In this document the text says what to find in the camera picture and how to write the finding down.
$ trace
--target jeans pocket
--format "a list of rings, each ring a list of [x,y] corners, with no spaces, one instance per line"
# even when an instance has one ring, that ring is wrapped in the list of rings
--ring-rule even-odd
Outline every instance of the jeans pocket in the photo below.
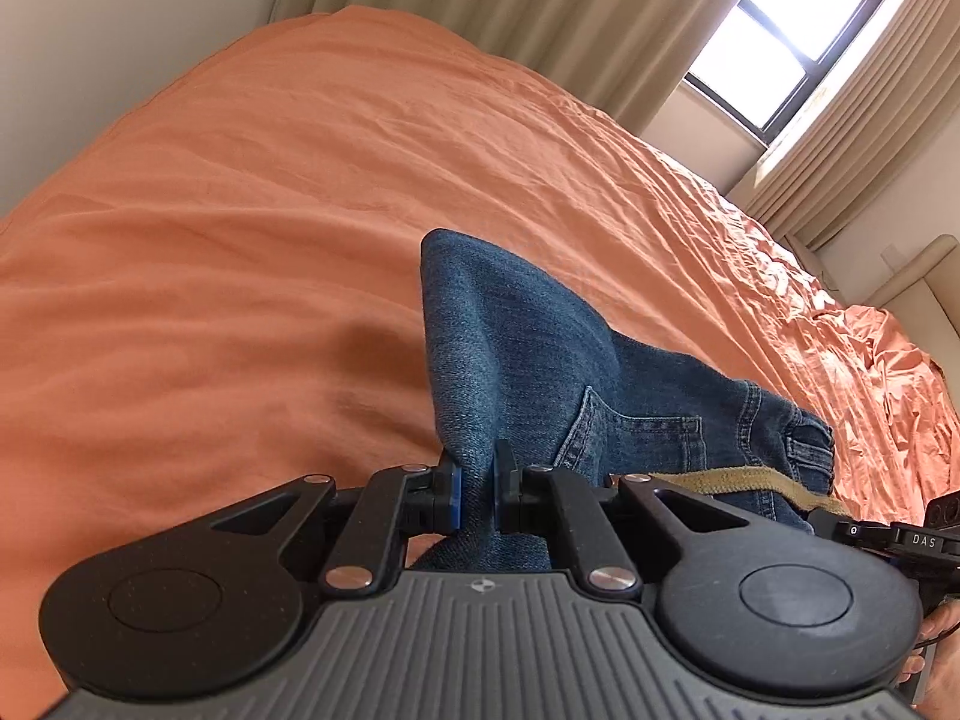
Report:
[[[833,435],[829,427],[803,413],[785,437],[787,461],[810,493],[827,495],[833,487]]]
[[[594,485],[606,474],[685,473],[707,467],[699,416],[627,416],[588,386],[554,466],[573,469]]]

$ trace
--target white wall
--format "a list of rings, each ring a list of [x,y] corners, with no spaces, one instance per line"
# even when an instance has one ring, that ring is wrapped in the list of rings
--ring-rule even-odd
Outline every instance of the white wall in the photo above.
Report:
[[[941,233],[960,238],[960,111],[877,200],[817,253],[849,302],[868,298],[893,271],[880,252],[904,261]]]
[[[272,0],[0,0],[0,214]]]
[[[726,194],[766,146],[683,81],[640,135]]]

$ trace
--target silver screw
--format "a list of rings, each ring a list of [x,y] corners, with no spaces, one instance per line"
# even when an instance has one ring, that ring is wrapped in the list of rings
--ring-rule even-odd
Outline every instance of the silver screw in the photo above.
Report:
[[[605,565],[594,568],[589,575],[590,584],[601,590],[629,590],[637,583],[637,575],[629,568]]]
[[[324,578],[338,590],[359,590],[370,586],[373,574],[362,565],[338,565],[326,572]]]

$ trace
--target strap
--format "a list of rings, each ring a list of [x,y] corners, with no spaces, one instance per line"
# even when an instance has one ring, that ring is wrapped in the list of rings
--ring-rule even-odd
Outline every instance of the strap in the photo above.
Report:
[[[734,469],[708,469],[690,473],[655,473],[664,482],[687,488],[700,495],[745,493],[747,490],[773,490],[786,498],[802,512],[810,509],[826,509],[839,517],[850,517],[850,510],[843,501],[832,495],[810,493],[799,482],[767,466],[739,466]]]

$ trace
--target blue denim jeans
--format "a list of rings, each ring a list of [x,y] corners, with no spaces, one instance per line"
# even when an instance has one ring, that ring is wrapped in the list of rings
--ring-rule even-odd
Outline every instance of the blue denim jeans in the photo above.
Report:
[[[770,466],[829,493],[827,424],[753,382],[616,333],[556,279],[495,245],[434,230],[421,245],[437,431],[463,468],[463,526],[416,567],[538,570],[536,536],[493,528],[493,442],[517,464],[606,474]],[[779,493],[718,496],[812,532]]]

